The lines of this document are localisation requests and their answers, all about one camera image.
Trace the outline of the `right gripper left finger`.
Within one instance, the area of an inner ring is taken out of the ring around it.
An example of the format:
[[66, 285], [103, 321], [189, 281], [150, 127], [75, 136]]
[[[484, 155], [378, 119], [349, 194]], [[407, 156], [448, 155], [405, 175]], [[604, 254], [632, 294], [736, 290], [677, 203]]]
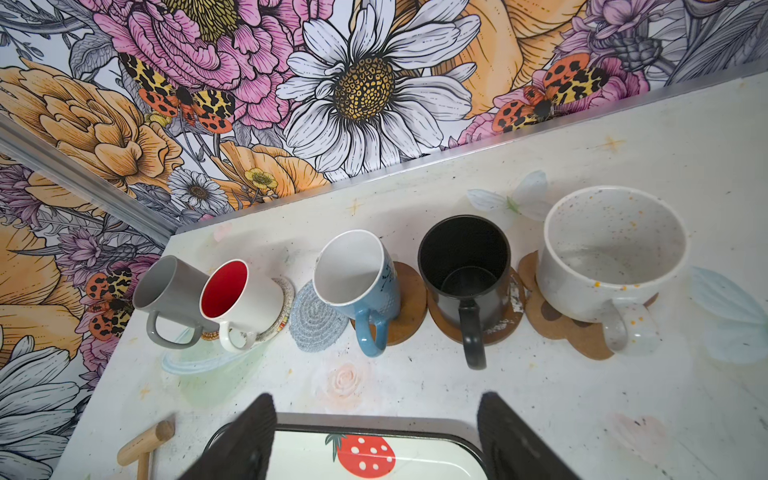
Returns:
[[277, 429], [273, 398], [258, 396], [180, 479], [265, 479]]

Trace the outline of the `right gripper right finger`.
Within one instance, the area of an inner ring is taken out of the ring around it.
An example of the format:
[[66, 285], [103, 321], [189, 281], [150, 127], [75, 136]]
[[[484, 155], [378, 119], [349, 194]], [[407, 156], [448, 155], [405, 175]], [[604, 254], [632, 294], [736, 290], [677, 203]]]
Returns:
[[482, 395], [477, 427], [489, 479], [579, 479], [496, 392]]

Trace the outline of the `scratched brown wooden coaster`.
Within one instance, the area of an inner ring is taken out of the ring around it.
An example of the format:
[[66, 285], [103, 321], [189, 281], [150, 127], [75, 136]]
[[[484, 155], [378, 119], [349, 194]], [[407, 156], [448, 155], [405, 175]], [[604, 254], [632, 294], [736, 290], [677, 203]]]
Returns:
[[[525, 314], [527, 302], [526, 289], [518, 272], [512, 268], [510, 271], [510, 284], [508, 288], [509, 303], [503, 318], [493, 327], [483, 333], [485, 346], [494, 345], [511, 336], [521, 323]], [[462, 343], [462, 334], [458, 327], [450, 324], [442, 315], [436, 302], [430, 294], [427, 294], [427, 307], [430, 316], [439, 330], [454, 342]]]

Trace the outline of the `cork paw print coaster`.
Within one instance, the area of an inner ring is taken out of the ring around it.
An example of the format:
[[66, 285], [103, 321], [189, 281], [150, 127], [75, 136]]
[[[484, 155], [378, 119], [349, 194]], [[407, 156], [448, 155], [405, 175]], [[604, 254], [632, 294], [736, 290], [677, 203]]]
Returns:
[[[532, 327], [549, 340], [564, 340], [581, 355], [595, 361], [611, 358], [615, 351], [606, 342], [606, 328], [601, 323], [588, 323], [571, 319], [562, 315], [552, 307], [541, 294], [536, 281], [538, 252], [533, 251], [524, 256], [518, 265], [517, 272], [526, 289], [525, 314]], [[619, 350], [625, 356], [642, 356], [655, 351], [662, 342], [658, 325], [650, 317], [648, 307], [657, 299], [655, 294], [637, 310], [643, 313], [633, 315], [626, 321], [628, 334], [627, 346]]]

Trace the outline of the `grey woven coaster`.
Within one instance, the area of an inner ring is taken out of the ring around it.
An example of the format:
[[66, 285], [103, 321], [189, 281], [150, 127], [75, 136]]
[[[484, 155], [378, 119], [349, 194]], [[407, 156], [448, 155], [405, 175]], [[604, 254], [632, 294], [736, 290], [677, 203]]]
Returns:
[[294, 299], [289, 316], [289, 332], [297, 347], [316, 353], [332, 346], [343, 334], [349, 320], [317, 295], [312, 281]]

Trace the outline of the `red inside white mug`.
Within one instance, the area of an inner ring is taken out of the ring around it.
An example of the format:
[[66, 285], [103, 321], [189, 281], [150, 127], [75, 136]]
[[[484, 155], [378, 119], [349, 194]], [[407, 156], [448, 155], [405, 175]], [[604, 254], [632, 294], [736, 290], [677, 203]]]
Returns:
[[245, 260], [233, 259], [209, 277], [201, 298], [202, 315], [219, 324], [219, 342], [232, 353], [252, 349], [255, 337], [277, 319], [281, 288]]

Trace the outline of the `multicolour zigzag woven coaster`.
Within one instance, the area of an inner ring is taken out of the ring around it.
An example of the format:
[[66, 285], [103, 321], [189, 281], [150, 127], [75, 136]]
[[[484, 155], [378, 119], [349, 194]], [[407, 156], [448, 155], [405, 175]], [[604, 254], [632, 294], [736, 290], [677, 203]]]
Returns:
[[273, 324], [264, 332], [259, 333], [255, 337], [256, 344], [262, 344], [271, 341], [277, 336], [288, 324], [290, 319], [290, 312], [296, 297], [296, 291], [292, 282], [282, 276], [273, 277], [272, 280], [281, 288], [283, 294], [283, 302], [280, 313]]

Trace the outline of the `grey mug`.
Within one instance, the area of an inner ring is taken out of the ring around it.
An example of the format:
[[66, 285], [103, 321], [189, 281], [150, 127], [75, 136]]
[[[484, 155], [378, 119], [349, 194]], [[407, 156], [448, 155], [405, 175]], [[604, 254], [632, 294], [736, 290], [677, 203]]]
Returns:
[[[205, 318], [200, 298], [209, 276], [179, 258], [161, 257], [142, 277], [134, 290], [134, 308], [148, 314], [146, 332], [157, 345], [174, 350], [194, 346], [204, 334], [217, 333], [219, 324]], [[191, 328], [192, 338], [178, 343], [158, 331], [159, 318]]]

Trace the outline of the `plain brown wooden coaster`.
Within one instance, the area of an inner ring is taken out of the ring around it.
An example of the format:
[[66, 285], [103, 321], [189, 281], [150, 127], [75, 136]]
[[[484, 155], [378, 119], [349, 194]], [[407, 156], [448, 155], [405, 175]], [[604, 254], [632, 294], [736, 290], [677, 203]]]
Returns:
[[365, 355], [380, 356], [388, 346], [408, 340], [422, 325], [427, 292], [413, 267], [391, 262], [377, 278], [370, 271], [354, 275], [351, 283], [355, 295], [347, 307], [348, 316]]

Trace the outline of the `black mug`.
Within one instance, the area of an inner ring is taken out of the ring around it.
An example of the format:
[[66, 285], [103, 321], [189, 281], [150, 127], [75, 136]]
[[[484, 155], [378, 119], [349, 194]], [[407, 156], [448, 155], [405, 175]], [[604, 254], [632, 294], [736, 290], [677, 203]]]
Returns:
[[484, 334], [509, 307], [511, 249], [504, 232], [476, 215], [435, 224], [419, 246], [417, 263], [429, 298], [461, 334], [469, 368], [487, 366]]

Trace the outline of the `white mug blue handle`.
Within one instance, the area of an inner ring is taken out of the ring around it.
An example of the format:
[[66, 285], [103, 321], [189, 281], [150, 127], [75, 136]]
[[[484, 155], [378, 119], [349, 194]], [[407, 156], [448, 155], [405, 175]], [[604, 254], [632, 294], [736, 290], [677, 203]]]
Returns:
[[355, 323], [368, 357], [382, 355], [391, 323], [401, 311], [398, 275], [388, 251], [368, 230], [349, 230], [321, 251], [313, 273], [317, 297]]

